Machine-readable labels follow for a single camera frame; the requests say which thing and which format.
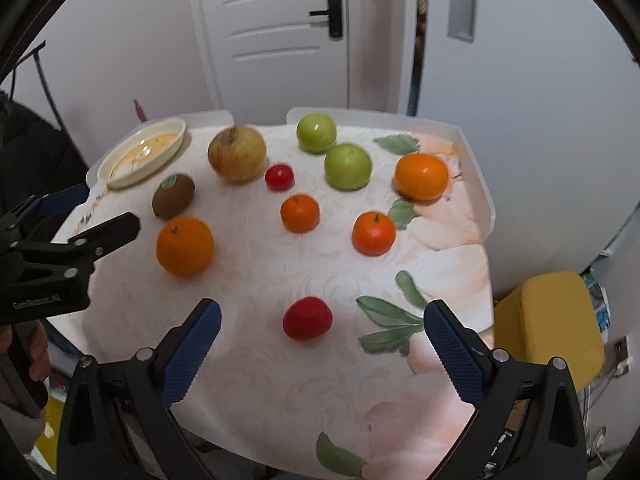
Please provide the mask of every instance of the brown kiwi fruit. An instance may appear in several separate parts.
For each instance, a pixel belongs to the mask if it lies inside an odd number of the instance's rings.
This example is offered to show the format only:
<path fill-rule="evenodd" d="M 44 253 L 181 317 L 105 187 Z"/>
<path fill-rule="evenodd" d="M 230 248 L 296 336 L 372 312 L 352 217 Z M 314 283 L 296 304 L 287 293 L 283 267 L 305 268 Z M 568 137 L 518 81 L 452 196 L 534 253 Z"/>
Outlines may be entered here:
<path fill-rule="evenodd" d="M 154 193 L 151 207 L 157 217 L 169 220 L 187 209 L 195 191 L 196 185 L 190 176 L 173 174 L 162 181 Z"/>

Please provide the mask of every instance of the red tomato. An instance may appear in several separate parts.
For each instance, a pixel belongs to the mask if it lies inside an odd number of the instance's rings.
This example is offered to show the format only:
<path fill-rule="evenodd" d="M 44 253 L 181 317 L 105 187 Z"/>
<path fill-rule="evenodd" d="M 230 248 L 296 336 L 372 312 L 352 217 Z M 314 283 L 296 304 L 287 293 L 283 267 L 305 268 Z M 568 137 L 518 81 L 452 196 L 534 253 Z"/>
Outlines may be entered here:
<path fill-rule="evenodd" d="M 287 164 L 271 166 L 264 174 L 264 181 L 272 191 L 286 191 L 291 189 L 295 183 L 293 170 Z"/>
<path fill-rule="evenodd" d="M 282 319 L 284 333 L 296 341 L 308 341 L 326 333 L 334 315 L 320 298 L 309 296 L 296 301 Z"/>

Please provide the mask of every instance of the metal screw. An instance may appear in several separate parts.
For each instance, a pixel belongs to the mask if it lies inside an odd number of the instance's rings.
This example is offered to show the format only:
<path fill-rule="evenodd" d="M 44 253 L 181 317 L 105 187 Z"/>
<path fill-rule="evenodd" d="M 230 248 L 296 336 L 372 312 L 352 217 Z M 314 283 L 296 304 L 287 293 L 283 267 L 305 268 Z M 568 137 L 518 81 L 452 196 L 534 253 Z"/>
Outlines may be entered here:
<path fill-rule="evenodd" d="M 500 363 L 504 363 L 509 360 L 509 353 L 502 348 L 496 348 L 491 355 L 494 356 L 494 359 Z"/>
<path fill-rule="evenodd" d="M 136 359 L 138 361 L 149 361 L 154 355 L 154 351 L 151 348 L 141 348 L 136 352 Z"/>
<path fill-rule="evenodd" d="M 552 362 L 558 370 L 564 370 L 566 368 L 566 363 L 562 358 L 554 357 L 554 360 Z"/>
<path fill-rule="evenodd" d="M 90 355 L 83 355 L 78 361 L 78 366 L 81 368 L 88 368 L 94 362 L 94 358 Z"/>

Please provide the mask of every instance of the red fruit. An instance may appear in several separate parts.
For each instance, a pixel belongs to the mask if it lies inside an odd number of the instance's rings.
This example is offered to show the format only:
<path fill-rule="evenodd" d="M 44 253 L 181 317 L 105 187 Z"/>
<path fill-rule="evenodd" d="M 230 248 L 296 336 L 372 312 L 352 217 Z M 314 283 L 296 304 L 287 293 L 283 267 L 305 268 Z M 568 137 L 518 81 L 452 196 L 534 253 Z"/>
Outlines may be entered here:
<path fill-rule="evenodd" d="M 291 189 L 295 182 L 293 170 L 287 164 L 271 166 L 264 174 L 264 181 L 272 191 L 286 191 Z"/>
<path fill-rule="evenodd" d="M 334 315 L 320 298 L 309 296 L 296 301 L 282 319 L 284 333 L 296 341 L 308 341 L 326 333 Z"/>

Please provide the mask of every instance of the orange fruit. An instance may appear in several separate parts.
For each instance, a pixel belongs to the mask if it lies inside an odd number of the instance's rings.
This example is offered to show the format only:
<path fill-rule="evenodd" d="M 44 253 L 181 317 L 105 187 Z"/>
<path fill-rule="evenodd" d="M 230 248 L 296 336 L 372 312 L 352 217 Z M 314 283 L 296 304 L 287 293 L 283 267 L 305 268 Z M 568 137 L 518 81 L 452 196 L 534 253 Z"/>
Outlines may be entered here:
<path fill-rule="evenodd" d="M 193 276 L 211 261 L 213 245 L 213 235 L 202 220 L 177 216 L 160 230 L 156 258 L 171 274 Z"/>
<path fill-rule="evenodd" d="M 448 185 L 449 170 L 437 156 L 410 153 L 396 164 L 398 191 L 413 200 L 435 200 Z"/>
<path fill-rule="evenodd" d="M 369 211 L 358 216 L 351 232 L 351 241 L 362 254 L 380 256 L 396 241 L 396 226 L 384 213 Z"/>
<path fill-rule="evenodd" d="M 287 231 L 306 233 L 320 223 L 320 206 L 309 195 L 293 195 L 282 203 L 280 217 Z"/>

